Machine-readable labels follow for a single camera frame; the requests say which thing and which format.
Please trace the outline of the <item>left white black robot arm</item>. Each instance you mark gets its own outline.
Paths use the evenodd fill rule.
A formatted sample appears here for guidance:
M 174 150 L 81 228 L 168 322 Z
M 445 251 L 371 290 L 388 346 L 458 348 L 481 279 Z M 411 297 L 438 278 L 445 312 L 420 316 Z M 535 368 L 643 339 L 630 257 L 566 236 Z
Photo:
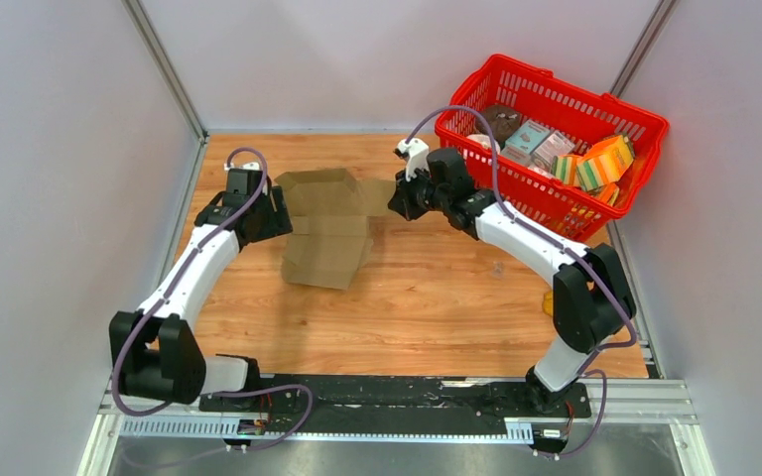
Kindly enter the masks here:
M 109 324 L 113 395 L 191 404 L 223 396 L 242 412 L 257 408 L 264 387 L 253 363 L 238 356 L 207 358 L 193 333 L 206 298 L 242 249 L 291 233 L 282 189 L 256 164 L 227 170 L 225 189 L 196 216 L 190 239 L 161 284 L 134 311 Z

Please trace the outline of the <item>brown cardboard paper box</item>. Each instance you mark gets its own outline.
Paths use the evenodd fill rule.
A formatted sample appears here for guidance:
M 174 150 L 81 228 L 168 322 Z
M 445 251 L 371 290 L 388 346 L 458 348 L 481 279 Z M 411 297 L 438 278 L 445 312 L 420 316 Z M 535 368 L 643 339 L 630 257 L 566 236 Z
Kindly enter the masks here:
M 293 226 L 282 255 L 283 281 L 348 289 L 369 258 L 370 221 L 390 212 L 395 183 L 357 179 L 344 168 L 287 172 L 276 183 Z

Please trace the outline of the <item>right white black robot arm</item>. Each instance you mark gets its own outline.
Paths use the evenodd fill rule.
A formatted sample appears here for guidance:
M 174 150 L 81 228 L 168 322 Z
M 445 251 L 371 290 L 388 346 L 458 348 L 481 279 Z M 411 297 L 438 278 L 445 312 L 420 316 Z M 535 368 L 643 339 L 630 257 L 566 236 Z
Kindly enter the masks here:
M 634 297 L 611 246 L 590 248 L 565 238 L 499 192 L 477 186 L 455 148 L 432 150 L 413 139 L 395 153 L 406 165 L 396 174 L 390 210 L 407 220 L 439 212 L 452 228 L 506 252 L 550 285 L 557 336 L 526 374 L 532 411 L 548 416 L 560 408 L 594 358 L 615 347 L 612 338 L 621 329 L 628 331 L 629 345 L 636 342 Z

